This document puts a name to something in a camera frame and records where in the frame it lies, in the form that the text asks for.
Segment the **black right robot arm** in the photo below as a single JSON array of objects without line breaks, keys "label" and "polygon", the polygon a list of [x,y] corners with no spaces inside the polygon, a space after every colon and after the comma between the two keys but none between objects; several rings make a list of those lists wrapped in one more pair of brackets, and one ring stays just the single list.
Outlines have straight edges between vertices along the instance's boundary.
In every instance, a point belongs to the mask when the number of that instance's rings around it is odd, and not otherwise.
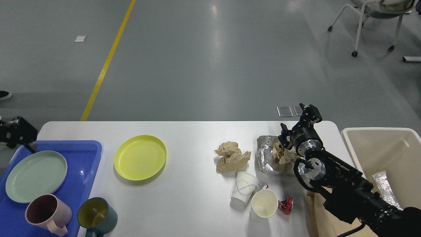
[{"label": "black right robot arm", "polygon": [[362,172],[325,150],[314,124],[322,116],[314,105],[299,104],[302,113],[299,121],[288,129],[281,123],[278,136],[282,147],[295,149],[293,172],[307,191],[319,193],[325,210],[340,221],[351,224],[355,219],[361,225],[341,234],[352,235],[368,226],[379,237],[414,237],[420,234],[420,209],[398,209],[372,192],[373,184]]}]

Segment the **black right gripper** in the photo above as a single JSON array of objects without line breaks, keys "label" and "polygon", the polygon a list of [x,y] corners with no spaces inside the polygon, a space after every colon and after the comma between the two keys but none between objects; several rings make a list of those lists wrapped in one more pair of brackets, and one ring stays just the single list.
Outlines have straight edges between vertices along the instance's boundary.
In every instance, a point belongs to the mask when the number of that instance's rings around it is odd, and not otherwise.
[{"label": "black right gripper", "polygon": [[307,151],[323,148],[323,142],[314,128],[314,124],[322,122],[323,118],[314,105],[300,103],[299,106],[302,109],[299,124],[288,129],[284,123],[280,123],[278,139],[285,149],[291,150],[294,147],[300,157],[305,157]]}]

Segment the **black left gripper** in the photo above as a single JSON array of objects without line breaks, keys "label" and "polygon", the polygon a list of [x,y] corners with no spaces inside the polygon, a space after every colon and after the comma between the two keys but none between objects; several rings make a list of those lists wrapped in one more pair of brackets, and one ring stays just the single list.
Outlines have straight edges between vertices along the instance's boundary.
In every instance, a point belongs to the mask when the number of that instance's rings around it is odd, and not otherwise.
[{"label": "black left gripper", "polygon": [[23,117],[0,122],[0,142],[9,148],[23,145],[30,152],[36,153],[36,146],[31,144],[37,140],[37,135],[38,130]]}]

